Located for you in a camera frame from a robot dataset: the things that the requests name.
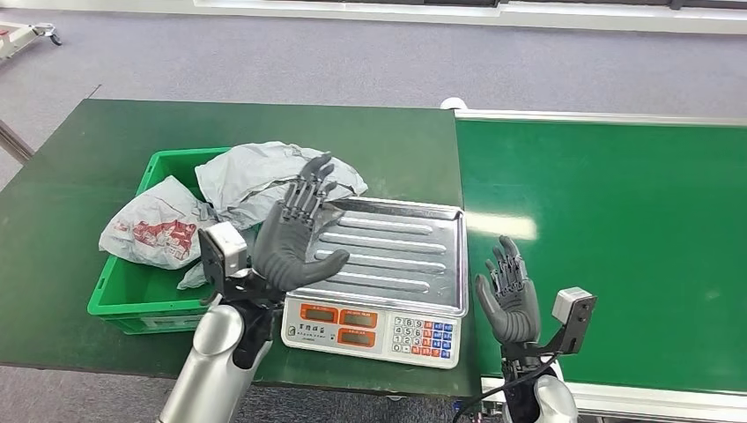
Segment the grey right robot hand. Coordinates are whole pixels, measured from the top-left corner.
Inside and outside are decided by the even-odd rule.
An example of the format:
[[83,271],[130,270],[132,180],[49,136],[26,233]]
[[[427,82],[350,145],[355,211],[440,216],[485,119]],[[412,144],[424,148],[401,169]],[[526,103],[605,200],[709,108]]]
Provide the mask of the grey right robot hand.
[[535,343],[541,320],[534,283],[514,241],[506,235],[498,241],[495,260],[485,262],[488,274],[476,275],[477,298],[499,343]]

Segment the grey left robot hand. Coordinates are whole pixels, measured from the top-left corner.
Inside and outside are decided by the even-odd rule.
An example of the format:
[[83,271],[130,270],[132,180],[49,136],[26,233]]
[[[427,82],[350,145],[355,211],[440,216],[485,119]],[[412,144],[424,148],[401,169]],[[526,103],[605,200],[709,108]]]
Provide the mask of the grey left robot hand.
[[308,161],[290,182],[284,197],[272,206],[259,230],[252,270],[278,291],[287,293],[330,278],[349,261],[350,253],[344,249],[320,261],[307,260],[315,218],[337,186],[325,182],[333,170],[328,152]]

